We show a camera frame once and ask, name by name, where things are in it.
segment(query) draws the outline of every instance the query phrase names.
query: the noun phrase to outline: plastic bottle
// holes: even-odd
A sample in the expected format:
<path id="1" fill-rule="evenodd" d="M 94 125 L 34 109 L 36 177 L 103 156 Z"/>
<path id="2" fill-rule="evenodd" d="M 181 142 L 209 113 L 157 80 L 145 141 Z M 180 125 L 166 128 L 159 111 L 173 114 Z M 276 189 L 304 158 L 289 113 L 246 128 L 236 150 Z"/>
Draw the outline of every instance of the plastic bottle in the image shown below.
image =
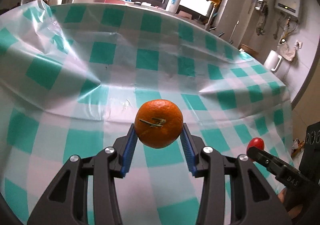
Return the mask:
<path id="1" fill-rule="evenodd" d="M 168 5 L 165 10 L 175 14 L 178 10 L 180 1 L 181 0 L 169 0 Z"/>

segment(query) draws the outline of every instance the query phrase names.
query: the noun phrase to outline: red tomato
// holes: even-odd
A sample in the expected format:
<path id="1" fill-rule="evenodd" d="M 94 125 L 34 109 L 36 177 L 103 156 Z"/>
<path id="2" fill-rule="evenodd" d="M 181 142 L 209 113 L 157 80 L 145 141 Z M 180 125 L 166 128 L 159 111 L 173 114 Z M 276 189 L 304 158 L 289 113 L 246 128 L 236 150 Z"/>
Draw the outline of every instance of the red tomato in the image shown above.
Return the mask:
<path id="1" fill-rule="evenodd" d="M 259 148 L 260 150 L 264 150 L 264 142 L 262 138 L 253 138 L 249 142 L 249 145 L 247 146 L 247 151 L 250 147 L 256 147 L 256 148 Z"/>

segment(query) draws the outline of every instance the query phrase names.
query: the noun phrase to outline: silver screw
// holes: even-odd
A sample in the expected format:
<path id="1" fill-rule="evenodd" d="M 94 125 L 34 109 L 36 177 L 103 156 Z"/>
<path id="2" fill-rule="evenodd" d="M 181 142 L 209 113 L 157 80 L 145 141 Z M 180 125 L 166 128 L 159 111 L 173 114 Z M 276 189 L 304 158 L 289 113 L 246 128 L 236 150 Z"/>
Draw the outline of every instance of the silver screw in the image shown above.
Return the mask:
<path id="1" fill-rule="evenodd" d="M 203 151 L 204 151 L 205 153 L 211 153 L 211 152 L 213 151 L 213 148 L 212 148 L 212 147 L 204 147 L 204 148 L 203 148 Z"/>
<path id="2" fill-rule="evenodd" d="M 247 155 L 243 155 L 243 154 L 242 154 L 242 155 L 239 155 L 239 159 L 240 159 L 241 161 L 244 161 L 244 162 L 245 162 L 245 161 L 248 161 L 249 158 L 248 158 Z"/>
<path id="3" fill-rule="evenodd" d="M 115 151 L 115 149 L 114 149 L 113 147 L 108 147 L 108 148 L 106 148 L 104 151 L 105 151 L 107 154 L 112 154 L 112 153 Z"/>
<path id="4" fill-rule="evenodd" d="M 71 162 L 76 162 L 78 160 L 79 160 L 79 156 L 77 156 L 77 155 L 73 155 L 73 156 L 70 157 L 70 161 Z"/>

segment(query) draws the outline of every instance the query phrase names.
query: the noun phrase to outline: orange fruit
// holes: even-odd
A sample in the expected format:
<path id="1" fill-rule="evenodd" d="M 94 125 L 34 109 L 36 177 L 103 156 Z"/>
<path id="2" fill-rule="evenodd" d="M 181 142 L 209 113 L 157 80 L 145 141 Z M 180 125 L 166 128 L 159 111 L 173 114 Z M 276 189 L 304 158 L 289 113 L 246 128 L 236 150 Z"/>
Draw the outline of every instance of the orange fruit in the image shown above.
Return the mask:
<path id="1" fill-rule="evenodd" d="M 144 103 L 136 115 L 134 128 L 139 140 L 148 147 L 164 148 L 182 132 L 183 116 L 173 102 L 155 99 Z"/>

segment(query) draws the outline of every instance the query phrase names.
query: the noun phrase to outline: white mug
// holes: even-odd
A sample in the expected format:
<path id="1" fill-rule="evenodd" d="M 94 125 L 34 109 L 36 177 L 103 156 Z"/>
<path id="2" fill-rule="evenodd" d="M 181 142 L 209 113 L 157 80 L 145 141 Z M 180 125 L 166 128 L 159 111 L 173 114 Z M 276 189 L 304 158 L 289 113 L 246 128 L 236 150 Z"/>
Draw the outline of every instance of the white mug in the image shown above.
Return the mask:
<path id="1" fill-rule="evenodd" d="M 277 54 L 276 51 L 271 50 L 263 65 L 271 72 L 276 72 L 280 66 L 282 58 L 283 57 Z"/>

